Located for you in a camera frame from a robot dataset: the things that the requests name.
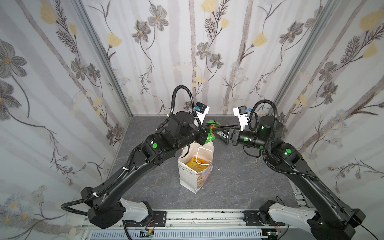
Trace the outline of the green snack packet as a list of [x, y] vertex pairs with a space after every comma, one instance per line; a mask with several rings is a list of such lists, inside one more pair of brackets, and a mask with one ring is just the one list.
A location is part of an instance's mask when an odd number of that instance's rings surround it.
[[215, 120], [210, 120], [206, 122], [206, 126], [209, 128], [208, 136], [206, 139], [206, 144], [213, 142], [216, 138], [214, 129], [219, 128], [221, 124]]

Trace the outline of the white cartoon paper gift bag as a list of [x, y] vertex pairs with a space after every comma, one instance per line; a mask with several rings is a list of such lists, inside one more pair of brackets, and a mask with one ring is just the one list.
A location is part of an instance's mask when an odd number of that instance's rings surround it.
[[202, 146], [192, 143], [182, 150], [178, 158], [180, 184], [196, 194], [212, 173], [214, 144], [209, 142]]

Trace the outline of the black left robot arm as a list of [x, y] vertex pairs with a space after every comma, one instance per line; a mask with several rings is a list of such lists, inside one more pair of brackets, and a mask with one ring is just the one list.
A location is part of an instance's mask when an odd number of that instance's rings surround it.
[[85, 188], [82, 197], [90, 207], [87, 217], [91, 224], [106, 229], [119, 221], [146, 225], [152, 221], [154, 212], [148, 202], [124, 200], [122, 196], [140, 178], [166, 160], [175, 156], [183, 147], [192, 143], [204, 145], [208, 130], [203, 127], [205, 114], [197, 111], [178, 112], [161, 123], [154, 134], [149, 135], [131, 152], [126, 165], [96, 188]]

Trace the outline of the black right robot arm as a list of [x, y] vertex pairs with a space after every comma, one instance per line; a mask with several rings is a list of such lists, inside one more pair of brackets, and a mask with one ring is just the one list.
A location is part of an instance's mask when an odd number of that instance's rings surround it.
[[281, 222], [311, 233], [317, 240], [350, 240], [365, 219], [360, 209], [352, 209], [338, 198], [311, 170], [302, 154], [281, 140], [283, 125], [274, 116], [263, 116], [255, 130], [237, 126], [215, 128], [212, 133], [225, 144], [259, 150], [259, 156], [276, 173], [289, 178], [313, 204], [312, 210], [285, 207], [267, 201], [266, 211], [274, 222]]

